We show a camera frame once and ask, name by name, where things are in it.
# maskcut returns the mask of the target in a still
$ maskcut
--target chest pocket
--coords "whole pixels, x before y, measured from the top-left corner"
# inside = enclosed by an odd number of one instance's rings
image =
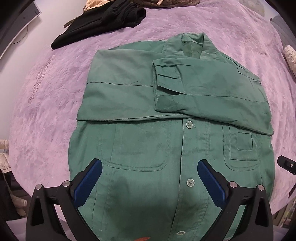
[[[222,124],[224,161],[234,171],[253,170],[259,166],[259,140],[253,131]]]
[[[170,136],[170,120],[117,123],[107,165],[143,172],[161,170],[169,159]]]

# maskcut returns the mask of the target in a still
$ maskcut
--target silver screw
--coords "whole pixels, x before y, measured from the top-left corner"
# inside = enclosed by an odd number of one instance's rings
[[[260,191],[263,191],[263,190],[264,190],[264,186],[262,186],[262,185],[258,185],[258,189],[259,189]]]
[[[70,181],[64,181],[62,185],[66,188],[70,185]]]
[[[41,188],[42,188],[41,184],[37,184],[36,187],[35,187],[36,190],[40,190]]]
[[[229,185],[230,185],[232,188],[236,188],[236,187],[237,187],[237,183],[236,183],[236,182],[230,182]]]

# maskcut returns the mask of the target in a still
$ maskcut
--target purple blanket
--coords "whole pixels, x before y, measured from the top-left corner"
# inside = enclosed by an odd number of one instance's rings
[[[279,35],[269,22],[235,0],[203,0],[195,7],[147,9],[147,17],[135,28],[42,54],[22,87],[10,131],[10,164],[29,194],[38,183],[50,187],[69,179],[69,139],[95,52],[181,32],[205,32],[220,51],[261,78],[272,112],[275,162],[280,155],[296,160],[296,84]],[[295,176],[276,165],[272,213],[288,202],[295,183]]]

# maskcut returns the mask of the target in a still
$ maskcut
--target black cable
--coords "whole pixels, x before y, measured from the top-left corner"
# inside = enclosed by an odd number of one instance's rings
[[[28,33],[28,26],[27,26],[27,32],[26,32],[26,34],[23,36],[23,38],[22,38],[20,41],[22,41],[22,40],[26,37],[27,33]]]

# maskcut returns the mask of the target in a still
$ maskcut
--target blue gripper pad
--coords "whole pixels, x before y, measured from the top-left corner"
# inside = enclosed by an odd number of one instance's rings
[[[197,164],[197,173],[200,176],[200,179],[202,180],[215,206],[224,208],[226,204],[225,192],[202,160]]]
[[[102,162],[99,159],[95,158],[87,166],[87,168],[82,172],[83,173],[82,180],[80,181],[80,183],[77,184],[77,187],[74,189],[74,193],[72,195],[73,204],[75,208],[81,207],[85,204],[92,189],[94,188],[96,182],[101,176],[102,171],[103,171]]]

